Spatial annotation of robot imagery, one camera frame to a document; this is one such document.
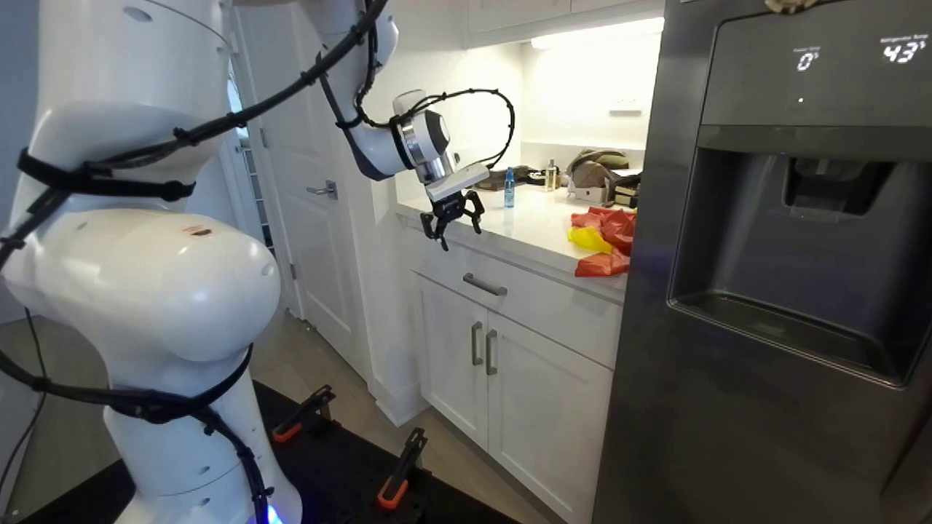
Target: kitchen cabinet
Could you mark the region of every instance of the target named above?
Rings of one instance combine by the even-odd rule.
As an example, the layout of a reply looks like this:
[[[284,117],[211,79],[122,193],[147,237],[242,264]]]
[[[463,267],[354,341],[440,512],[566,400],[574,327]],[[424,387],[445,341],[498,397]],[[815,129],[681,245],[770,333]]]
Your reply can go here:
[[[569,11],[572,0],[469,0],[469,24],[479,34],[505,27],[566,18]]]
[[[531,40],[661,14],[661,0],[467,0],[467,46]]]
[[[612,372],[491,321],[491,452],[566,520],[593,520]]]
[[[572,0],[572,11],[594,11],[594,10],[612,10],[626,2],[638,2],[638,0]]]
[[[431,280],[424,394],[566,520],[593,520],[612,369]]]
[[[440,285],[419,285],[424,302],[424,397],[454,421],[479,445],[486,442],[486,369],[480,356],[480,334],[486,314],[480,305],[444,292]]]
[[[623,296],[604,301],[459,245],[424,250],[416,273],[614,369]]]

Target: orange bag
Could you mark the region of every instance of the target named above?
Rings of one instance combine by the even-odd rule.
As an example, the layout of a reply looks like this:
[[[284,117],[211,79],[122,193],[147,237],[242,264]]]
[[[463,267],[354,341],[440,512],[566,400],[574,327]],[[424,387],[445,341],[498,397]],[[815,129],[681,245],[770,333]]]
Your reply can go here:
[[[581,258],[578,277],[626,273],[633,267],[636,215],[593,208],[587,215],[572,215],[572,242],[582,250],[597,250]]]

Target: cabinet door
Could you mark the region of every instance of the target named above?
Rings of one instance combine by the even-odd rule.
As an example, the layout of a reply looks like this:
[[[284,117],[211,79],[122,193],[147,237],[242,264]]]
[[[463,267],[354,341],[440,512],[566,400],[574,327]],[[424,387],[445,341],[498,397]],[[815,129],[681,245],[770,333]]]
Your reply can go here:
[[[612,372],[498,314],[486,339],[491,452],[558,515],[593,520]]]
[[[593,11],[593,10],[612,10],[612,5],[626,5],[633,0],[572,0],[574,11]]]
[[[469,33],[498,33],[526,24],[558,20],[572,11],[572,0],[469,0]]]
[[[480,305],[419,280],[424,397],[479,445],[486,445],[486,375]]]

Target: white countertop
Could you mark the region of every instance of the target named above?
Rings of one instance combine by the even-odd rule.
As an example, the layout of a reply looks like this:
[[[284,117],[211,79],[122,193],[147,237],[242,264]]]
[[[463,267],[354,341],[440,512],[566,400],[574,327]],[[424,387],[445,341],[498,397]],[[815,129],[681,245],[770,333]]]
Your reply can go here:
[[[578,261],[588,254],[569,242],[569,226],[574,213],[587,213],[587,203],[569,203],[566,189],[547,193],[543,187],[517,187],[517,208],[505,208],[505,193],[479,193],[485,197],[486,215],[480,222],[485,232],[475,237],[469,219],[450,226],[445,240],[451,245],[480,250],[511,264],[553,277],[574,288],[600,295],[612,302],[623,302],[626,277],[578,280]],[[399,219],[424,231],[419,213],[431,209],[424,193],[399,194]]]

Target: dark floor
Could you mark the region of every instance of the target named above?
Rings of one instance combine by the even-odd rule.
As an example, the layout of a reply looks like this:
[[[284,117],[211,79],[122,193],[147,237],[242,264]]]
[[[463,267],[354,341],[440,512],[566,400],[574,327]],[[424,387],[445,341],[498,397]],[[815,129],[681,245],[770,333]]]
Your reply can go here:
[[[0,341],[7,349],[14,349],[14,356],[30,349],[30,333],[23,322],[0,327]],[[99,359],[80,334],[52,322],[42,322],[42,341],[51,369],[60,382],[103,385]],[[408,430],[419,424],[431,437],[424,465],[438,477],[517,520],[558,520],[531,493],[526,493],[438,411],[419,413],[405,427],[390,424],[368,394],[368,385],[310,327],[293,317],[277,317],[256,347],[256,382],[293,400],[306,400],[322,385],[332,385],[338,394],[332,417],[345,427],[396,455],[405,445]],[[99,421],[96,408],[51,400],[23,459],[23,472],[9,503],[9,520],[36,512],[115,459],[116,452],[105,424]]]

